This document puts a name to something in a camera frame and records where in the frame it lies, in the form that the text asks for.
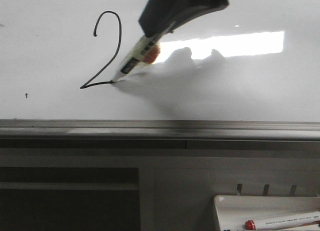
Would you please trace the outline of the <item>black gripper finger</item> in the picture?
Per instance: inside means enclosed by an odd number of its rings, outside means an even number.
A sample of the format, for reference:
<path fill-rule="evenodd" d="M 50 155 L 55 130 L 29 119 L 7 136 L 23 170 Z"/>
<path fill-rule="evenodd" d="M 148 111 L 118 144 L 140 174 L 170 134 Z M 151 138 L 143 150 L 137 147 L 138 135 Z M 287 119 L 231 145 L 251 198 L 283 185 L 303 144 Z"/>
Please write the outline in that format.
<path fill-rule="evenodd" d="M 224 10 L 228 0 L 148 0 L 139 24 L 146 37 L 173 32 L 187 22 Z"/>

